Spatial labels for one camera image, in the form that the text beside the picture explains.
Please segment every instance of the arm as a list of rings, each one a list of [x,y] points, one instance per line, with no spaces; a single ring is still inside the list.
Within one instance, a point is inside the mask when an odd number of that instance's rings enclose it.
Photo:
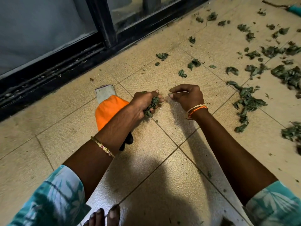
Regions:
[[[95,135],[95,138],[116,156],[128,133],[144,117],[143,110],[150,105],[153,97],[158,96],[158,92],[137,92],[133,100],[120,110]],[[164,101],[161,95],[159,95],[159,98],[159,102]],[[94,141],[89,140],[71,155],[63,165],[69,167],[80,178],[87,201],[112,160],[113,158],[99,148]]]
[[[170,97],[178,101],[185,111],[204,103],[203,94],[197,85],[181,84],[171,88],[170,91],[173,93]],[[202,129],[224,174],[243,205],[259,191],[277,181],[277,178],[246,151],[207,109],[195,111],[192,119]]]

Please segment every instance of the teal floral sleeve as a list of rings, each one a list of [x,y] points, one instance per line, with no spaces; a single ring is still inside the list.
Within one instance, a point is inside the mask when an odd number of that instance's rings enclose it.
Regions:
[[[62,165],[39,186],[9,226],[77,226],[90,209],[81,180]]]
[[[257,193],[245,212],[254,225],[301,226],[301,201],[279,181]]]

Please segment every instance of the foot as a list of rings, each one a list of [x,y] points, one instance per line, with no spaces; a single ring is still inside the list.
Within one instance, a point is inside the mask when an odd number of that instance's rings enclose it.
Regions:
[[[92,213],[90,219],[88,219],[84,226],[105,226],[104,224],[104,210],[99,209]],[[108,212],[107,215],[107,226],[118,226],[120,220],[120,207],[114,205]]]

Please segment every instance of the teal handle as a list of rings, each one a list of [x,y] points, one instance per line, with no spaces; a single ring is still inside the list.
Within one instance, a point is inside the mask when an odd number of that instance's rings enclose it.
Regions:
[[[301,16],[301,7],[298,7],[296,5],[292,5],[291,7],[288,7],[287,11],[294,13],[298,16]]]

